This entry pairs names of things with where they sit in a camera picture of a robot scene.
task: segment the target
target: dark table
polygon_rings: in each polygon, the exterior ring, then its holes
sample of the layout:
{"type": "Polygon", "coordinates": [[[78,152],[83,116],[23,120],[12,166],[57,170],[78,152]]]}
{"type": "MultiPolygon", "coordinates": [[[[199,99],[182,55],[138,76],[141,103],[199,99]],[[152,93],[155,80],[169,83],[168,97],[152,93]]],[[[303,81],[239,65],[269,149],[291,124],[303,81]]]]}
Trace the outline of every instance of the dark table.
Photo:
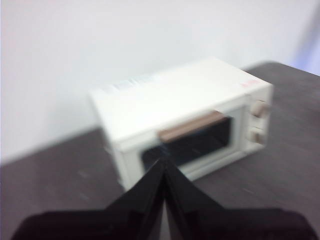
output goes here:
{"type": "MultiPolygon", "coordinates": [[[[247,72],[275,86],[267,147],[194,183],[227,208],[300,212],[320,235],[320,77],[274,62],[247,72]]],[[[31,214],[102,209],[119,197],[103,147],[96,129],[2,166],[1,239],[31,214]]]]}

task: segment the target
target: white knob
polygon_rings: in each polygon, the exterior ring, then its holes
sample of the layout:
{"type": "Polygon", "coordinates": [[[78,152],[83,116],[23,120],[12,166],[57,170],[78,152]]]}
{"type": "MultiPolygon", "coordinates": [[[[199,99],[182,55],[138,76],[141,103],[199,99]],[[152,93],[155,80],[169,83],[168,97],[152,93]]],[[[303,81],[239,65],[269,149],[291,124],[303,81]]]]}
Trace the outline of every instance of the white knob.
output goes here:
{"type": "Polygon", "coordinates": [[[248,138],[251,142],[254,142],[257,144],[264,144],[266,141],[263,130],[257,127],[253,127],[250,130],[248,138]]]}
{"type": "Polygon", "coordinates": [[[263,118],[269,113],[270,106],[264,101],[256,101],[251,109],[251,114],[257,118],[263,118]]]}

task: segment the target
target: black object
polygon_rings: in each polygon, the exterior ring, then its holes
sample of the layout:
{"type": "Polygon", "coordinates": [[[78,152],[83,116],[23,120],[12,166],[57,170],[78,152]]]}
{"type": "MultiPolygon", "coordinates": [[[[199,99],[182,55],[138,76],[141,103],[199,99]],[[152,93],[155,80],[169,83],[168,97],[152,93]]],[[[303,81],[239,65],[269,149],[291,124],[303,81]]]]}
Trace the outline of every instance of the black object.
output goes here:
{"type": "Polygon", "coordinates": [[[13,240],[157,239],[164,200],[172,239],[316,240],[307,220],[281,209],[225,209],[196,188],[169,158],[105,210],[27,218],[13,240]]]}
{"type": "Polygon", "coordinates": [[[223,121],[181,137],[170,143],[146,149],[141,156],[144,169],[147,171],[159,158],[171,156],[178,167],[194,159],[227,147],[230,142],[232,117],[226,116],[223,121]]]}

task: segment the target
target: black plastic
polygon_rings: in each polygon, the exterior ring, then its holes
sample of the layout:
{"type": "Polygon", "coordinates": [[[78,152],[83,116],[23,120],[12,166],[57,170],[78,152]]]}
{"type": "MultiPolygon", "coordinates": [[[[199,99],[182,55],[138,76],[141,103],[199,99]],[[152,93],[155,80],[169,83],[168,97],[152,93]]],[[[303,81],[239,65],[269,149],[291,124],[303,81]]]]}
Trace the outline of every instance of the black plastic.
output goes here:
{"type": "Polygon", "coordinates": [[[166,201],[172,239],[316,240],[299,213],[281,209],[225,209],[162,158],[104,210],[48,212],[27,218],[13,240],[146,240],[159,237],[166,201]]]}

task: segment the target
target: oven top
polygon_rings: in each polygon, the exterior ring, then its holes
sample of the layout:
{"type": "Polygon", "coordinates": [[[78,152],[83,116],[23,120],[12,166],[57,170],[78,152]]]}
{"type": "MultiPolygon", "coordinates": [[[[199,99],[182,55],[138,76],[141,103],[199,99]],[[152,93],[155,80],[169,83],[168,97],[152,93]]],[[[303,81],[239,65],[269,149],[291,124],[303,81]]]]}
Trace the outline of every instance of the oven top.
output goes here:
{"type": "Polygon", "coordinates": [[[209,58],[94,90],[91,98],[112,141],[244,96],[269,83],[209,58]]]}

